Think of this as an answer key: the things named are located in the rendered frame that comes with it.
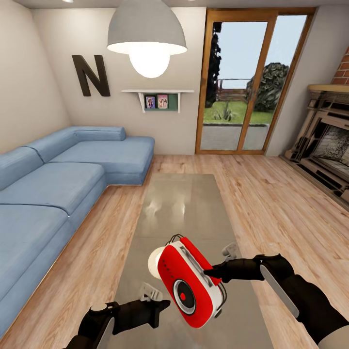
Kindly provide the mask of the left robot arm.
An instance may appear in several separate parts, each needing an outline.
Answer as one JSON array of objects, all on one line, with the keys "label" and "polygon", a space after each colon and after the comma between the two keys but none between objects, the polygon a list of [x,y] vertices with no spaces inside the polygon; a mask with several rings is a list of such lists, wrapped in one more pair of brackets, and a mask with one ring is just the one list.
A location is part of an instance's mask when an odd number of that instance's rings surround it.
[{"label": "left robot arm", "polygon": [[170,306],[163,293],[143,282],[138,300],[119,305],[116,301],[95,304],[85,314],[78,335],[64,349],[105,349],[111,335],[148,323],[159,327],[159,314]]}]

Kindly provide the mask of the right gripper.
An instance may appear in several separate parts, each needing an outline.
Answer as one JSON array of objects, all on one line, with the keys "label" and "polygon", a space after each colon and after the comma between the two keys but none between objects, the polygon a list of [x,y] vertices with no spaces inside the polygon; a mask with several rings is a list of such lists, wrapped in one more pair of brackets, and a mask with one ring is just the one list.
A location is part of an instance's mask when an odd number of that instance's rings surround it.
[{"label": "right gripper", "polygon": [[213,269],[204,270],[203,272],[205,275],[221,278],[223,283],[228,283],[231,279],[251,280],[246,275],[244,260],[245,258],[226,262],[225,259],[222,264],[214,265]]}]

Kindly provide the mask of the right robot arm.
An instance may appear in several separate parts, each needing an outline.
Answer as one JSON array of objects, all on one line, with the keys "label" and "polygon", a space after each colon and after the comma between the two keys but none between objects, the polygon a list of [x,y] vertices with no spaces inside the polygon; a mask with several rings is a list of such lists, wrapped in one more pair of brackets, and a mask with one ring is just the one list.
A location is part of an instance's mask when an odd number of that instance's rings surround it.
[{"label": "right robot arm", "polygon": [[319,349],[349,349],[349,321],[330,304],[324,292],[294,274],[290,262],[279,253],[237,259],[232,243],[222,250],[222,264],[204,274],[222,279],[266,280],[298,322],[302,322]]}]

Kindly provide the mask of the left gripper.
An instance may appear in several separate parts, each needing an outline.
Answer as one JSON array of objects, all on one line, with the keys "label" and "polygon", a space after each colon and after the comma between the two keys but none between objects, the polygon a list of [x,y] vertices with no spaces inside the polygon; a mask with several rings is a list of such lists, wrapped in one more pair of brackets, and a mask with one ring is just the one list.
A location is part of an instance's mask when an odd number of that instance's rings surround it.
[{"label": "left gripper", "polygon": [[131,325],[129,330],[148,323],[152,328],[159,327],[159,314],[161,311],[170,306],[171,301],[154,301],[147,300],[130,301],[131,308]]}]

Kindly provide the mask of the radio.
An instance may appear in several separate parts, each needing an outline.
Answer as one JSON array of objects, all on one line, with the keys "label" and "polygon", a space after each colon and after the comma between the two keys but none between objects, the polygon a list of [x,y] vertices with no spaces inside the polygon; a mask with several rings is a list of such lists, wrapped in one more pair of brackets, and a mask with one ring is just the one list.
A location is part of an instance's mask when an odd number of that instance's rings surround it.
[{"label": "radio", "polygon": [[222,313],[227,292],[221,278],[204,274],[213,267],[186,237],[174,243],[173,239],[159,258],[158,272],[186,322],[202,328]]}]

